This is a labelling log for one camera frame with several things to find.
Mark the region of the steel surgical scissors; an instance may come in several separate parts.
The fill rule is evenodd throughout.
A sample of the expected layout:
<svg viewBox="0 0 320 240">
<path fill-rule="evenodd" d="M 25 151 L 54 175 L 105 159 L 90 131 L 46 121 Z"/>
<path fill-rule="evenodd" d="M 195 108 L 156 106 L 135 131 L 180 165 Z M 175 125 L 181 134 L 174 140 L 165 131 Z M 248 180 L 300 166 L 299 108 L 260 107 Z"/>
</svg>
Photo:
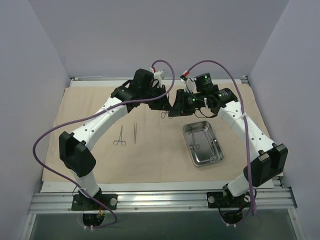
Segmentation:
<svg viewBox="0 0 320 240">
<path fill-rule="evenodd" d="M 199 150 L 201 147 L 199 144 L 196 143 L 195 134 L 194 134 L 194 128 L 190 128 L 190 150 Z"/>
</svg>

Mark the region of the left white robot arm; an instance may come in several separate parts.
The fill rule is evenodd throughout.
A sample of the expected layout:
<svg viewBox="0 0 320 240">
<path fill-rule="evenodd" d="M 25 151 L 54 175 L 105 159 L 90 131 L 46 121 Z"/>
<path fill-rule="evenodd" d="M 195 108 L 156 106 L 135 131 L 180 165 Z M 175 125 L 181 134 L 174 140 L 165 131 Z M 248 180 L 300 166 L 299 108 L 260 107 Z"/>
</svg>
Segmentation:
<svg viewBox="0 0 320 240">
<path fill-rule="evenodd" d="M 59 136 L 59 157 L 70 169 L 75 181 L 82 191 L 83 204 L 90 210 L 100 206 L 100 188 L 95 180 L 93 169 L 96 159 L 91 151 L 102 135 L 120 118 L 130 113 L 146 100 L 149 108 L 169 111 L 171 105 L 167 96 L 159 98 L 166 92 L 162 84 L 165 71 L 148 71 L 138 69 L 133 79 L 117 87 L 97 111 L 97 116 L 85 122 L 71 133 L 63 132 Z"/>
</svg>

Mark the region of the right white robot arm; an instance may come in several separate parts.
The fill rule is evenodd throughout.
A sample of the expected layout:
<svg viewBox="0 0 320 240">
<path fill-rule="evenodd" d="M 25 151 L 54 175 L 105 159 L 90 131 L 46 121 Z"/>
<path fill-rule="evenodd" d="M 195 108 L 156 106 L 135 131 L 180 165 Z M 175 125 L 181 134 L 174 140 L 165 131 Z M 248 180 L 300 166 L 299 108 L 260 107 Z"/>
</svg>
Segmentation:
<svg viewBox="0 0 320 240">
<path fill-rule="evenodd" d="M 194 132 L 205 131 L 214 134 L 206 137 L 206 145 L 211 149 L 218 142 L 224 152 L 223 160 L 218 161 L 210 156 L 206 159 L 199 157 L 200 140 L 192 141 L 188 147 L 192 158 L 201 164 L 214 165 L 210 176 L 226 178 L 226 183 L 220 190 L 221 200 L 218 203 L 234 206 L 246 194 L 254 199 L 254 188 L 263 185 L 283 171 L 288 149 L 284 144 L 276 144 L 271 140 L 244 111 L 244 101 L 237 85 L 233 89 L 214 85 L 214 92 L 208 94 L 192 93 L 188 89 L 179 89 L 174 105 L 183 103 L 186 107 L 178 113 L 171 112 L 172 118 L 186 119 L 189 108 L 200 110 L 206 107 L 212 112 L 211 121 L 198 122 L 196 126 L 185 125 Z"/>
</svg>

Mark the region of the beige cloth surgical wrap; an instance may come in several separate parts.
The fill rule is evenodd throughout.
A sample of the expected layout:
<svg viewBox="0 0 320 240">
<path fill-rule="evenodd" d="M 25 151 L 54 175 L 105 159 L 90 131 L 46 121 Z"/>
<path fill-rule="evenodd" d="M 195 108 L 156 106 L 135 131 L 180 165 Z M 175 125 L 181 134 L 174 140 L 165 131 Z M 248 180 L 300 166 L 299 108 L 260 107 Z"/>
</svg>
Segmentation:
<svg viewBox="0 0 320 240">
<path fill-rule="evenodd" d="M 256 125 L 269 137 L 251 87 L 238 84 L 244 108 Z M 96 113 L 107 101 L 115 87 L 68 87 L 65 89 L 58 113 L 53 122 L 57 126 Z M 213 127 L 224 154 L 221 163 L 204 167 L 193 164 L 183 126 L 208 121 Z M 134 143 L 134 123 L 137 123 Z M 53 131 L 50 135 L 45 164 L 74 180 L 74 176 L 59 157 L 59 136 L 70 133 L 83 123 L 75 123 Z M 114 145 L 121 126 L 125 146 Z M 232 181 L 243 173 L 247 165 L 244 142 L 220 118 L 200 119 L 196 116 L 161 118 L 161 112 L 141 104 L 118 120 L 94 145 L 96 159 L 94 176 L 100 184 L 164 183 L 193 181 Z"/>
</svg>

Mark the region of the metal instrument tray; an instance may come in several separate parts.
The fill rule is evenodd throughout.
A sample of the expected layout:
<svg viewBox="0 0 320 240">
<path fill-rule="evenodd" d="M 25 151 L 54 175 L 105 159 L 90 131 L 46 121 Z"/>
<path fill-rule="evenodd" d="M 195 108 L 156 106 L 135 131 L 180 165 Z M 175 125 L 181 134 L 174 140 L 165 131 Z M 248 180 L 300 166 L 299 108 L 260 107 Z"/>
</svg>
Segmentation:
<svg viewBox="0 0 320 240">
<path fill-rule="evenodd" d="M 191 143 L 191 128 L 193 128 L 195 141 L 200 145 L 200 149 L 190 150 L 189 148 L 189 145 Z M 202 168 L 209 165 L 219 164 L 224 160 L 224 153 L 220 147 L 220 144 L 210 122 L 199 121 L 189 123 L 183 126 L 182 131 L 192 162 L 195 167 Z M 214 140 L 216 155 L 215 162 L 210 161 L 210 157 L 212 156 L 211 140 Z"/>
</svg>

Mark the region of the steel tweezers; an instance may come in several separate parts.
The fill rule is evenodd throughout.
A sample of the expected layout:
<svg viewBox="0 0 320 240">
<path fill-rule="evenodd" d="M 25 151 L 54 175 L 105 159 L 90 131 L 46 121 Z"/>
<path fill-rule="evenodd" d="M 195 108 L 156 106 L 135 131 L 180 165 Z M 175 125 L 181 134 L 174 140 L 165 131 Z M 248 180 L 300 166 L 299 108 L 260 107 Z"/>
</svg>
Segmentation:
<svg viewBox="0 0 320 240">
<path fill-rule="evenodd" d="M 134 136 L 134 144 L 137 142 L 137 122 L 133 124 L 133 136 Z"/>
</svg>

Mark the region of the steel hemostat forceps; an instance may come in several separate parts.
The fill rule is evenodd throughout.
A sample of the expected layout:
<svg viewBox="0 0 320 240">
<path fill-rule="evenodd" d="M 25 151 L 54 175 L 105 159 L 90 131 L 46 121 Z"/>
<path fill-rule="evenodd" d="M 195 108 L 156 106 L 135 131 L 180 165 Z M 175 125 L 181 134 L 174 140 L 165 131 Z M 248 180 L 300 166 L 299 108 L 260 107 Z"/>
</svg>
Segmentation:
<svg viewBox="0 0 320 240">
<path fill-rule="evenodd" d="M 173 117 L 172 116 L 169 116 L 169 111 L 162 111 L 161 113 L 160 113 L 160 117 L 162 118 L 162 119 L 165 119 L 165 118 L 168 118 L 168 119 L 172 119 Z"/>
<path fill-rule="evenodd" d="M 120 128 L 119 137 L 117 140 L 113 141 L 113 145 L 114 146 L 120 145 L 120 146 L 124 147 L 124 146 L 126 146 L 126 144 L 127 144 L 127 142 L 125 140 L 123 140 L 123 125 L 122 125 Z"/>
</svg>

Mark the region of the steel needle holder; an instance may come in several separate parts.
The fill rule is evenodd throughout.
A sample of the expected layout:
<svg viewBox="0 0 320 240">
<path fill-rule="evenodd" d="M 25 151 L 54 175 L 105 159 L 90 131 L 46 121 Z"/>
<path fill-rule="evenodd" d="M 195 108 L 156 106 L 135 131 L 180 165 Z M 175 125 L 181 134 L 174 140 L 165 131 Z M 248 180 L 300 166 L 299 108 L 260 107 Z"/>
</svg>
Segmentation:
<svg viewBox="0 0 320 240">
<path fill-rule="evenodd" d="M 215 143 L 214 140 L 210 141 L 210 148 L 212 151 L 212 156 L 210 157 L 210 161 L 213 163 L 216 161 L 217 157 L 216 157 L 216 153 L 215 153 Z"/>
</svg>

